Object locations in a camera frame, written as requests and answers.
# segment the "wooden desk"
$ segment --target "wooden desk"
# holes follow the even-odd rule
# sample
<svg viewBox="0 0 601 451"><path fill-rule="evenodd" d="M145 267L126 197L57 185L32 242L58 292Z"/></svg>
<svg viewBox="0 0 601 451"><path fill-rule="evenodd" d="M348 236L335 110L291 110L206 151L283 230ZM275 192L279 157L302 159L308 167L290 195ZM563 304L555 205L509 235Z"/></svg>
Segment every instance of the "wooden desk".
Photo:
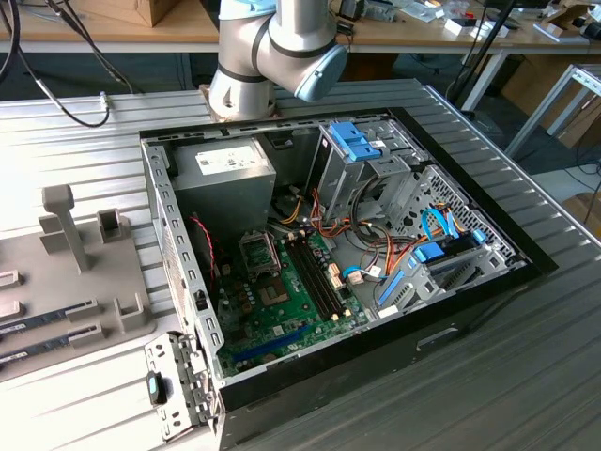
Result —
<svg viewBox="0 0 601 451"><path fill-rule="evenodd" d="M331 4L338 11L340 0ZM473 3L471 11L480 17L482 7ZM90 49L66 25L34 17L25 11L22 17L22 47L26 52L69 53ZM219 33L200 0L182 0L154 28L87 14L83 18L90 34L104 52L113 53L214 53L218 51ZM601 43L557 44L536 32L534 16L518 18L522 27L510 31L507 38L496 39L492 54L478 83L463 105L473 109L509 54L601 54ZM338 36L348 45L347 37ZM350 45L353 53L369 54L465 54L473 42L470 36L456 37L444 29L443 20L423 23L403 12L397 22L382 23L360 19ZM8 48L8 36L0 31L0 52Z"/></svg>
<svg viewBox="0 0 601 451"><path fill-rule="evenodd" d="M38 8L50 14L47 8ZM82 21L92 38L109 53L212 53L219 32L199 0L182 0L155 27L126 23L91 13ZM0 27L0 51L8 48L8 34ZM89 52L88 45L62 23L32 16L22 9L23 50L39 53Z"/></svg>

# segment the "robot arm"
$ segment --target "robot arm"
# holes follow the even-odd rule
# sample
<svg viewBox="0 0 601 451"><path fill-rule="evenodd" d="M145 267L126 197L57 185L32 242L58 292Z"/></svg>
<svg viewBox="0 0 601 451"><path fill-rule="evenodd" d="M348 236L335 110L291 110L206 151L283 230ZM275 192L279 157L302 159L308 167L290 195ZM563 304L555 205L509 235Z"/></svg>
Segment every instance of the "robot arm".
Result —
<svg viewBox="0 0 601 451"><path fill-rule="evenodd" d="M208 99L225 120L268 116L271 81L317 101L347 63L328 0L222 0L219 19L219 68Z"/></svg>

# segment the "expansion slot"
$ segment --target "expansion slot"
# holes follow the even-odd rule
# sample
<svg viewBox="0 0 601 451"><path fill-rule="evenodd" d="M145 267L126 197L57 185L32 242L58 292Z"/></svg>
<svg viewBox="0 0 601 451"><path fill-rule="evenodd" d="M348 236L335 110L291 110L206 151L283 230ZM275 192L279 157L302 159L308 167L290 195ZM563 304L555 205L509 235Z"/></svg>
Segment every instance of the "expansion slot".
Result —
<svg viewBox="0 0 601 451"><path fill-rule="evenodd" d="M76 338L82 334L95 332L96 330L96 326L87 326L83 329L69 332L68 334L59 335L54 338L41 341L35 345L29 345L24 348L20 348L19 350L12 350L11 352L0 354L0 366L14 364L15 362L19 362L45 352L50 352L51 350L65 348L66 346L70 345L70 340L72 338Z"/></svg>
<svg viewBox="0 0 601 451"><path fill-rule="evenodd" d="M307 288L321 319L327 321L334 314L341 316L344 308L331 287L330 281L319 268L307 240L303 238L289 241L284 248L290 255L300 280Z"/></svg>
<svg viewBox="0 0 601 451"><path fill-rule="evenodd" d="M277 350L282 346L291 345L295 341L299 341L301 335L309 329L309 326L303 326L294 331L292 334L288 334L285 336L281 336L279 338L275 338L274 340L268 341L259 346L255 346L254 348L250 348L249 350L244 350L237 354L234 354L234 362L242 362L244 360L253 359L254 357L258 357L259 355L267 354L273 350Z"/></svg>
<svg viewBox="0 0 601 451"><path fill-rule="evenodd" d="M59 308L52 312L42 313L34 317L21 319L19 321L13 321L8 324L0 325L0 338L12 334L19 334L27 332L31 329L36 329L53 322L63 321L67 319L67 312L75 308L87 307L92 304L92 301L86 301L84 303L77 303L75 305L69 305L68 307Z"/></svg>

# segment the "blue clip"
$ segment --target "blue clip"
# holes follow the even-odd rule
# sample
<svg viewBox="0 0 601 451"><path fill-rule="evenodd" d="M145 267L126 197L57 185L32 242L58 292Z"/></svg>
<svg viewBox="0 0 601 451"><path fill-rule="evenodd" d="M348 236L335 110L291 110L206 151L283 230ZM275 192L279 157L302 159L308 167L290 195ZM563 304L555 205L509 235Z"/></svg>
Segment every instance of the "blue clip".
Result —
<svg viewBox="0 0 601 451"><path fill-rule="evenodd" d="M392 282L388 285L388 287L386 288L386 290L382 293L382 295L379 297L378 299L378 305L381 307L382 305L384 305L384 303L386 302L386 299L391 295L391 293L394 291L394 289L396 288L396 286L398 285L398 283L400 282L400 280L405 277L405 273L402 271L399 271L396 276L394 277L394 279L392 280Z"/></svg>
<svg viewBox="0 0 601 451"><path fill-rule="evenodd" d="M372 148L365 139L365 135L352 122L334 122L330 124L330 133L353 162L372 160L382 156L382 152Z"/></svg>
<svg viewBox="0 0 601 451"><path fill-rule="evenodd" d="M471 232L472 237L478 241L478 244L483 244L486 241L486 234L479 228L476 228L473 232Z"/></svg>
<svg viewBox="0 0 601 451"><path fill-rule="evenodd" d="M429 242L415 249L413 254L422 263L426 263L434 258L444 256L444 251L436 242Z"/></svg>

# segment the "motherboard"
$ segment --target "motherboard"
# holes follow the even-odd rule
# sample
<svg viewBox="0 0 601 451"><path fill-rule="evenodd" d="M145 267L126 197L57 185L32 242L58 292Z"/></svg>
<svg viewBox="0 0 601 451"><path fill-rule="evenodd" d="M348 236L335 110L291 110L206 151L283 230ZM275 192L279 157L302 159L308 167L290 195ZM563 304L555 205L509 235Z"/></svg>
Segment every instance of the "motherboard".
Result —
<svg viewBox="0 0 601 451"><path fill-rule="evenodd" d="M218 356L226 376L368 322L351 291L336 290L331 284L331 253L319 235L286 237L273 247L279 272L264 273L253 281L249 276L254 272L232 264L220 278L218 318L225 344ZM249 259L269 263L269 247L261 250L253 245Z"/></svg>

